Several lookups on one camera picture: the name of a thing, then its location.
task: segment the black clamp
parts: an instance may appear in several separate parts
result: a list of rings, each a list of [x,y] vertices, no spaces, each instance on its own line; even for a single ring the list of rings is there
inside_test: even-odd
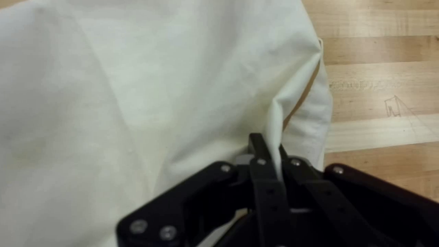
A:
[[[215,162],[124,216],[119,247],[194,247],[246,210],[215,247],[436,247],[439,204],[345,164],[323,173],[261,134],[235,162]]]

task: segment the wooden surface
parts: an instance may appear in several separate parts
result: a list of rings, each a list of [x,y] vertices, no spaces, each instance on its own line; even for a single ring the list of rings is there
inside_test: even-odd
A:
[[[303,2],[333,93],[326,163],[439,200],[439,1]]]

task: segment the white cloth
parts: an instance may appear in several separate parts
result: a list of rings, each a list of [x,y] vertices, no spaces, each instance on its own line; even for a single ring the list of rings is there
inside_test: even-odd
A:
[[[281,142],[320,164],[330,108],[298,0],[0,9],[0,245],[115,245],[120,216],[250,131],[276,164]]]

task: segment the screw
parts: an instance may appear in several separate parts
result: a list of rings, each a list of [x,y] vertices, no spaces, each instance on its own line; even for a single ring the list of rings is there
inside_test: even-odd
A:
[[[300,166],[300,160],[298,159],[290,159],[290,164]]]
[[[334,166],[334,167],[333,167],[333,171],[337,173],[337,174],[342,174],[342,173],[344,173],[344,168],[340,167],[340,166]]]
[[[128,226],[132,234],[142,234],[145,233],[146,227],[148,227],[148,222],[143,219],[132,221],[131,225]]]
[[[160,229],[160,238],[163,241],[171,241],[176,236],[176,227],[172,225],[165,225]]]
[[[227,164],[222,164],[222,166],[220,166],[220,170],[222,170],[222,171],[224,171],[224,173],[227,173],[227,171],[230,171],[230,170],[231,170],[231,167],[230,167],[230,166],[227,166]]]
[[[265,160],[264,159],[257,159],[256,160],[260,166],[265,164]]]

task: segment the wooden table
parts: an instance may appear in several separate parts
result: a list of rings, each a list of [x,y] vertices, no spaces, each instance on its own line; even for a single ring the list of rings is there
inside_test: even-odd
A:
[[[334,101],[326,163],[439,200],[439,1],[303,2],[324,42]]]

